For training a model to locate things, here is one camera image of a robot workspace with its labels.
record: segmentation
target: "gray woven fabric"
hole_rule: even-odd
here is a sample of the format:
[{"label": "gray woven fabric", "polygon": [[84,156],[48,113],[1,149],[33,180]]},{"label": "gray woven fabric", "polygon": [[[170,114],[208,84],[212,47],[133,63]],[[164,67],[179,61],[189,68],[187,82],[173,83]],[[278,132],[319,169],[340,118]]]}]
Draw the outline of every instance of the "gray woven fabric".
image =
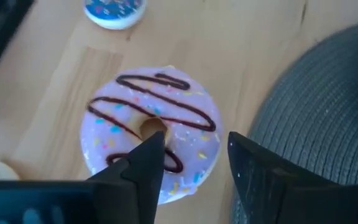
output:
[{"label": "gray woven fabric", "polygon": [[[358,26],[322,41],[283,74],[249,137],[327,179],[358,184]],[[231,223],[247,223],[237,194]]]}]

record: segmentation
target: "blue sprinkled donut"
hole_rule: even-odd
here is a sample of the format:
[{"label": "blue sprinkled donut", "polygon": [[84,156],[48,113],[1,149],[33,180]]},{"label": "blue sprinkled donut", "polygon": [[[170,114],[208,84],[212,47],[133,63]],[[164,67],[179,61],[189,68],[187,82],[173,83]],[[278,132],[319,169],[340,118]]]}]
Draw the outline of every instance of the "blue sprinkled donut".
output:
[{"label": "blue sprinkled donut", "polygon": [[106,29],[126,29],[138,22],[146,0],[85,0],[85,14]]}]

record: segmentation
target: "pink frosted donut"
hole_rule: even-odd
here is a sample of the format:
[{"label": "pink frosted donut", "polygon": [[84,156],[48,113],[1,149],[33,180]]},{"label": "pink frosted donut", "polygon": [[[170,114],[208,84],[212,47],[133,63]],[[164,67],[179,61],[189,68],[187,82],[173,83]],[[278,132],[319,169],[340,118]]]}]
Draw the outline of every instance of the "pink frosted donut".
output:
[{"label": "pink frosted donut", "polygon": [[150,118],[167,127],[158,203],[194,194],[218,158],[223,127],[206,90],[173,67],[126,70],[96,92],[81,127],[88,168],[95,174],[139,145]]}]

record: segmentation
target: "chocolate drizzle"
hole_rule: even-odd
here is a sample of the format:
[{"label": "chocolate drizzle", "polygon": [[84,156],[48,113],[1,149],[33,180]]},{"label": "chocolate drizzle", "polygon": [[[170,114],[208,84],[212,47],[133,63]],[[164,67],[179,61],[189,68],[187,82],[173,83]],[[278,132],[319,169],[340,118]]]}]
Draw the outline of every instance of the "chocolate drizzle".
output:
[{"label": "chocolate drizzle", "polygon": [[[157,97],[157,98],[159,98],[159,99],[161,99],[163,101],[166,101],[167,103],[171,103],[171,104],[176,105],[176,106],[178,106],[180,108],[184,108],[186,110],[194,112],[194,113],[200,115],[202,118],[204,118],[207,121],[208,124],[198,124],[198,123],[194,123],[194,122],[191,122],[191,121],[184,121],[184,120],[180,120],[180,119],[176,119],[176,118],[168,118],[168,117],[164,117],[164,116],[159,116],[160,119],[165,120],[165,121],[171,121],[171,122],[175,122],[175,123],[180,123],[180,124],[183,124],[183,125],[186,125],[186,126],[189,126],[189,127],[192,127],[192,128],[200,129],[200,130],[203,130],[203,131],[212,132],[212,131],[216,130],[215,122],[206,113],[204,113],[203,111],[201,111],[201,110],[199,110],[199,109],[197,109],[197,108],[195,108],[193,106],[187,105],[185,103],[181,103],[181,102],[178,102],[176,100],[173,100],[173,99],[167,98],[165,96],[159,95],[158,93],[155,93],[155,92],[153,92],[151,90],[148,90],[148,89],[142,88],[140,86],[137,86],[137,85],[129,82],[128,80],[142,80],[142,81],[154,82],[154,83],[158,83],[158,84],[161,84],[161,85],[172,86],[172,87],[177,88],[179,90],[189,90],[190,89],[190,84],[189,83],[187,83],[187,82],[185,82],[183,80],[177,79],[177,78],[170,77],[170,76],[168,76],[166,74],[162,74],[162,73],[155,74],[154,77],[147,77],[147,76],[143,76],[143,75],[120,75],[116,79],[117,83],[120,84],[120,85],[126,86],[126,87],[128,87],[128,88],[130,88],[132,90],[136,90],[136,91],[139,91],[139,92],[142,92],[142,93],[148,93],[148,94],[150,94],[150,95],[152,95],[154,97]],[[92,104],[97,102],[97,101],[105,101],[105,102],[109,102],[109,103],[119,103],[119,104],[122,104],[122,105],[127,105],[127,106],[130,106],[131,108],[133,108],[133,109],[135,109],[135,110],[137,110],[137,111],[139,111],[139,112],[141,112],[143,114],[146,114],[150,118],[156,117],[155,114],[152,114],[152,113],[148,112],[147,110],[141,108],[140,106],[137,106],[134,103],[128,102],[126,100],[121,100],[121,99],[118,99],[118,98],[111,98],[111,97],[108,97],[108,96],[100,96],[100,97],[97,97],[97,98],[91,100],[88,103],[88,111],[90,113],[93,113],[97,117],[103,118],[106,121],[109,121],[110,123],[115,124],[116,126],[119,126],[120,128],[126,130],[128,133],[131,133],[135,137],[139,138],[140,140],[142,140],[142,138],[139,135],[137,135],[135,132],[133,132],[133,130],[129,129],[125,124],[120,123],[119,121],[117,121],[113,117],[110,117],[110,116],[102,113],[101,111],[97,110],[96,108],[92,107]],[[165,153],[167,154],[167,156],[171,157],[172,160],[176,164],[175,167],[165,166],[165,170],[169,171],[169,172],[173,172],[173,173],[180,173],[183,170],[183,163],[181,162],[181,160],[172,151],[170,151],[168,148],[165,148]],[[106,162],[108,163],[108,165],[110,165],[110,164],[112,164],[114,162],[114,160],[119,159],[119,158],[121,158],[121,157],[123,157],[125,155],[126,155],[125,153],[111,154],[106,158]]]}]

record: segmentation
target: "wooden table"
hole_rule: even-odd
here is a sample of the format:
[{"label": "wooden table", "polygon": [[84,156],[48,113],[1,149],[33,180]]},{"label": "wooden table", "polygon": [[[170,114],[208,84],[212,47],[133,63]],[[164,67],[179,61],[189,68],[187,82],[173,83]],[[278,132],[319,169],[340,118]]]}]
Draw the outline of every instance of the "wooden table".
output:
[{"label": "wooden table", "polygon": [[[110,31],[89,21],[80,2],[38,0],[0,61],[0,160],[23,179],[89,176],[78,140],[85,104],[119,70],[184,70],[214,97],[226,132],[246,134],[291,62],[358,23],[353,0],[150,0],[139,24]],[[156,223],[229,222],[222,150],[198,193],[159,207]]]}]

